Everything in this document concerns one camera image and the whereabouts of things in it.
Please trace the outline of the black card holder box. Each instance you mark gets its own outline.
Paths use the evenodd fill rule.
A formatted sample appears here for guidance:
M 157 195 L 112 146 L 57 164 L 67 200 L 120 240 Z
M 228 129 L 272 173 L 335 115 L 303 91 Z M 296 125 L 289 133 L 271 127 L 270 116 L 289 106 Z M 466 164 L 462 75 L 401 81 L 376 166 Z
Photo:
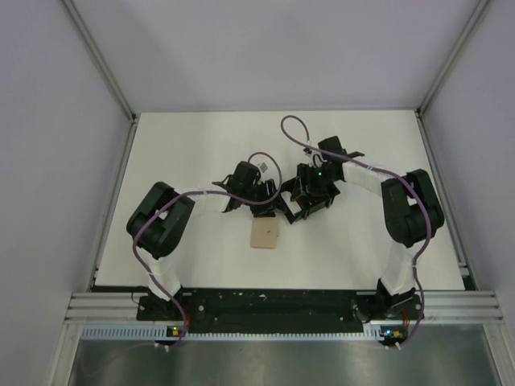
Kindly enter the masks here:
M 331 184 L 322 195 L 302 193 L 295 188 L 295 180 L 286 181 L 281 188 L 281 209 L 290 224 L 306 220 L 314 213 L 329 208 L 340 194 L 340 190 Z

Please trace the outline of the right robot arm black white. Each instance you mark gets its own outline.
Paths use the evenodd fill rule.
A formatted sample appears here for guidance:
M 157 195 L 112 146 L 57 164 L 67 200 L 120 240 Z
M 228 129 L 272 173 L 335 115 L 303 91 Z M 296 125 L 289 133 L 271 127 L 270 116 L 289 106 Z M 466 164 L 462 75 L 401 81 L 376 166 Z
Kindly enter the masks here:
M 372 301 L 359 301 L 353 311 L 361 321 L 381 315 L 394 318 L 406 312 L 416 298 L 422 298 L 418 260 L 436 231 L 444 224 L 444 214 L 430 176 L 417 169 L 401 176 L 363 161 L 360 152 L 348 153 L 337 136 L 304 152 L 311 163 L 300 163 L 290 189 L 290 200 L 299 207 L 294 220 L 329 208 L 340 193 L 336 183 L 351 183 L 377 195 L 382 202 L 385 228 L 392 245 L 383 274 L 377 281 Z

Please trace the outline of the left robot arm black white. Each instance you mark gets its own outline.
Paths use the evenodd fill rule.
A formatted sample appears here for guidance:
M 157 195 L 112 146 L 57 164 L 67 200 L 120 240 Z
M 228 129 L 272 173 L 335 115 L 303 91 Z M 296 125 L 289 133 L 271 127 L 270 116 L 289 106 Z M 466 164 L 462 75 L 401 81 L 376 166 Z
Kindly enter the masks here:
M 182 311 L 182 299 L 176 293 L 181 284 L 170 255 L 180 246 L 188 223 L 210 212 L 226 213 L 245 204 L 264 207 L 279 194 L 279 187 L 267 187 L 262 181 L 264 166 L 241 161 L 235 171 L 215 188 L 197 187 L 179 193 L 163 181 L 146 193 L 126 225 L 132 238 L 136 259 L 146 270 L 149 289 L 157 296 L 154 308 L 164 318 L 175 318 Z

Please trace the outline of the beige card stack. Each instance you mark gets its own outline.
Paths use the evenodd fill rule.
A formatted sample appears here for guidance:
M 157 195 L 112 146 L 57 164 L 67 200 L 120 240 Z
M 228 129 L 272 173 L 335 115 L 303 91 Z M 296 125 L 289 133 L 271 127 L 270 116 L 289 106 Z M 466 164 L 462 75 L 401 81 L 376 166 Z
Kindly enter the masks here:
M 250 247 L 275 249 L 279 237 L 278 217 L 255 217 L 253 218 Z

